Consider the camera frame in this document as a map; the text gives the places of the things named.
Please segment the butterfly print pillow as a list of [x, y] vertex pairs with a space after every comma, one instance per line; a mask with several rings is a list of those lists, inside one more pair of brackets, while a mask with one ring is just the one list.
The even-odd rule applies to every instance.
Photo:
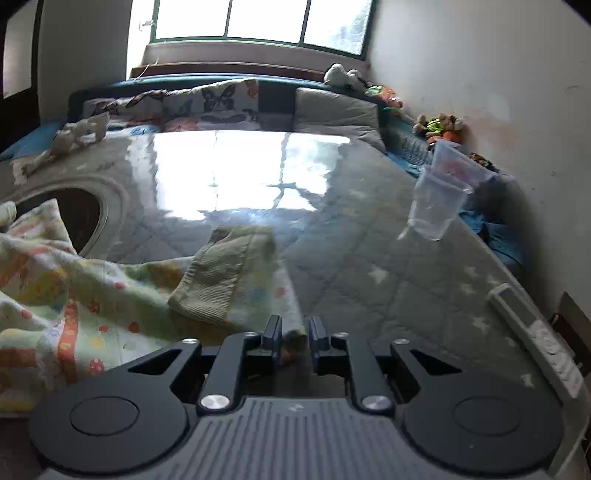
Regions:
[[82, 106], [89, 118], [108, 112], [110, 125], [153, 125], [162, 132], [247, 130], [259, 122], [259, 81], [238, 79], [179, 90], [148, 90], [132, 97], [94, 98]]

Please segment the grey quilted star table cover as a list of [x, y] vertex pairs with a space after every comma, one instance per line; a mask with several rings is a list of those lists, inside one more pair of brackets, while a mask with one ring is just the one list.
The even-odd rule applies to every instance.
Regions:
[[3, 198], [107, 178], [125, 192], [119, 232], [96, 257], [140, 264], [193, 255], [217, 226], [273, 230], [301, 311], [373, 343], [422, 340], [457, 360], [530, 387], [547, 383], [489, 307], [512, 281], [462, 222], [432, 242], [405, 231], [413, 180], [369, 145], [344, 137], [201, 131], [106, 139], [17, 176], [1, 166]]

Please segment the colourful patterned child garment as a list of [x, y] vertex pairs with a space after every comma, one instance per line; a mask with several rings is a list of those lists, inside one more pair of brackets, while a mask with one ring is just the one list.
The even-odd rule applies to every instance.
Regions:
[[191, 257], [117, 264], [76, 253], [55, 200], [24, 215], [1, 206], [5, 417], [179, 339], [216, 345], [273, 315], [297, 348], [304, 320], [269, 228], [218, 227]]

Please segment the teal blue sofa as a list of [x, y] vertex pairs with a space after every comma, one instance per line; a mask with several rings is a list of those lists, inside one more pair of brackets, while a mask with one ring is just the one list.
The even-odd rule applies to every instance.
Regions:
[[4, 161], [40, 154], [66, 124], [100, 114], [121, 128], [148, 125], [157, 133], [175, 120], [192, 121], [195, 129], [310, 132], [329, 126], [341, 136], [358, 138], [384, 152], [413, 176], [438, 161], [429, 147], [450, 147], [461, 156], [452, 172], [474, 186], [473, 199], [461, 218], [509, 268], [523, 267], [524, 250], [515, 231], [502, 219], [507, 183], [490, 162], [468, 154], [456, 140], [424, 139], [412, 134], [399, 108], [371, 91], [335, 87], [283, 77], [172, 76], [147, 77], [72, 93], [67, 116], [49, 121], [2, 152]]

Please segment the white plush toy on ledge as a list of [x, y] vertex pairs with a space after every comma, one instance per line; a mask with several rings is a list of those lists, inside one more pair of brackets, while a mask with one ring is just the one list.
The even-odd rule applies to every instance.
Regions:
[[363, 79], [362, 74], [358, 70], [352, 69], [346, 71], [345, 67], [339, 63], [332, 64], [332, 66], [325, 71], [322, 83], [332, 87], [356, 90], [365, 90], [368, 87], [368, 82]]

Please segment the grey cushion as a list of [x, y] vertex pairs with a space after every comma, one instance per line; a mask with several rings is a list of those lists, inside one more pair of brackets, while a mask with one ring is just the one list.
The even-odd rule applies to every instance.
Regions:
[[294, 131], [344, 136], [386, 152], [375, 103], [330, 91], [297, 88]]

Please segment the white remote control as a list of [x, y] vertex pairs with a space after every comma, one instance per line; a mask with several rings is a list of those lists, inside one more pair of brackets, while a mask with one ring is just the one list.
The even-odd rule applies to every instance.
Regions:
[[539, 310], [508, 283], [493, 288], [487, 300], [520, 339], [560, 399], [577, 399], [583, 376]]

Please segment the transparent plastic storage box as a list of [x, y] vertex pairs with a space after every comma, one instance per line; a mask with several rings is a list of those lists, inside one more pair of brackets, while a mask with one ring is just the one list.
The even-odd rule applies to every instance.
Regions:
[[447, 140], [438, 140], [435, 144], [431, 166], [434, 170], [452, 175], [473, 188], [497, 175], [465, 155], [459, 144]]

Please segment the green framed window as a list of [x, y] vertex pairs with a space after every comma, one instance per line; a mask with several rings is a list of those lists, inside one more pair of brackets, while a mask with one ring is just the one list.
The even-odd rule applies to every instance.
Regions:
[[245, 41], [366, 56], [374, 1], [156, 1], [152, 43]]

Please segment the white plush rabbit toy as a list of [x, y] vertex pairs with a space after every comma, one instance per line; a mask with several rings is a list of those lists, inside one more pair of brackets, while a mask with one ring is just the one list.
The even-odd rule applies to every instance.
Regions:
[[109, 121], [109, 113], [103, 112], [76, 123], [66, 123], [55, 134], [50, 147], [20, 165], [18, 173], [28, 178], [45, 164], [68, 155], [75, 147], [84, 148], [101, 142], [106, 136]]

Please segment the orange green plush toy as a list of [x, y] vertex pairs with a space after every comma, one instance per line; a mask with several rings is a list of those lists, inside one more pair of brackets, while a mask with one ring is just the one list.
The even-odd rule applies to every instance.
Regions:
[[404, 107], [404, 101], [390, 87], [384, 85], [372, 85], [366, 90], [366, 94], [383, 101], [391, 108], [401, 109]]

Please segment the clear plastic cup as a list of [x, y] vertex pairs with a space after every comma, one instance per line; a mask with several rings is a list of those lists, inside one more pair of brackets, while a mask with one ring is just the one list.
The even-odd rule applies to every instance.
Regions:
[[407, 228], [440, 241], [473, 192], [472, 186], [455, 176], [424, 167], [415, 183]]

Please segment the pile of colourful plush toys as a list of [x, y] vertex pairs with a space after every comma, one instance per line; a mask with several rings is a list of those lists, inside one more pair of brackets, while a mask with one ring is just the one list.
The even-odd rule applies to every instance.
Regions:
[[455, 115], [441, 113], [428, 118], [425, 114], [417, 117], [413, 126], [413, 133], [425, 138], [429, 145], [439, 140], [462, 144], [464, 140], [464, 119]]

